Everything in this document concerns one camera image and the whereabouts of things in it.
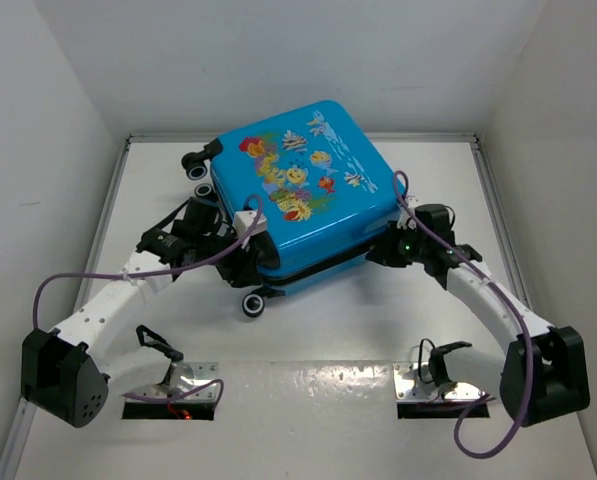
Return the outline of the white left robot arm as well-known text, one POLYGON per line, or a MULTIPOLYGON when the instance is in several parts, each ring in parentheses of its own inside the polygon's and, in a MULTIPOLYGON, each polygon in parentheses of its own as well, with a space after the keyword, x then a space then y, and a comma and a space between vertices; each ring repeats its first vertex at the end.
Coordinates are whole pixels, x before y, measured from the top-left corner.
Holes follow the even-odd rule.
POLYGON ((261 210, 240 210, 225 237, 200 237, 215 248, 195 255, 195 243, 159 229, 146 233, 117 273, 81 273, 104 287, 49 330, 37 324, 22 343, 21 396, 75 428, 88 425, 111 396, 148 384, 167 384, 184 359, 166 340, 137 323, 139 312, 182 274, 231 260, 266 229, 261 210))

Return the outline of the dark blue suitcase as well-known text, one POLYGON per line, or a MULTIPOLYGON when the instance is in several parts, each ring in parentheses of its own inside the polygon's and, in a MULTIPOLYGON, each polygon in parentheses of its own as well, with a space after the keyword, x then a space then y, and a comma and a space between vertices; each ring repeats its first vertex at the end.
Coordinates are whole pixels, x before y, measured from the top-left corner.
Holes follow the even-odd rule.
POLYGON ((399 216, 393 171, 342 105, 323 100, 223 133, 182 168, 209 178, 228 216, 260 197, 263 232, 251 237, 243 312, 262 314, 268 298, 289 295, 362 262, 399 216))

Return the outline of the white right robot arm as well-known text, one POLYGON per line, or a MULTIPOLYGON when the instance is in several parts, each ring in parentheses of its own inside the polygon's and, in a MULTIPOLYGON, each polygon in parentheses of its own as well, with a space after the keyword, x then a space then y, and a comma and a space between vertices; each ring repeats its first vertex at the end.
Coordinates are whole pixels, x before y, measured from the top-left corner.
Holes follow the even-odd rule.
POLYGON ((501 356, 490 356, 467 341, 436 346, 418 370, 423 379, 438 388, 458 382, 477 386, 501 400, 523 427, 589 407, 582 336, 572 327, 552 325, 494 280, 474 248, 456 243, 444 206, 404 208, 366 258, 391 268, 422 265, 478 318, 502 350, 501 356))

